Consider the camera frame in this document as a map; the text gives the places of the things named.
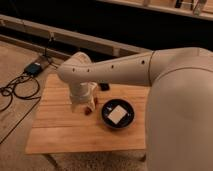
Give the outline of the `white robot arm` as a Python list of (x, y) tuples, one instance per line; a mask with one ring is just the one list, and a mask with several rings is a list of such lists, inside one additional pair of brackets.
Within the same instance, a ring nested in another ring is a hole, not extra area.
[(149, 87), (147, 171), (213, 171), (213, 52), (165, 49), (96, 63), (77, 52), (58, 76), (77, 103), (91, 98), (91, 82)]

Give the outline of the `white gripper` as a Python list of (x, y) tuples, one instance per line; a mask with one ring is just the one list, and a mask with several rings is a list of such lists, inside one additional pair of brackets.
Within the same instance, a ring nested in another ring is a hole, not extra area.
[(94, 82), (86, 82), (79, 84), (71, 84), (69, 86), (71, 109), (75, 110), (78, 105), (84, 104), (91, 111), (95, 110), (94, 91), (97, 84)]

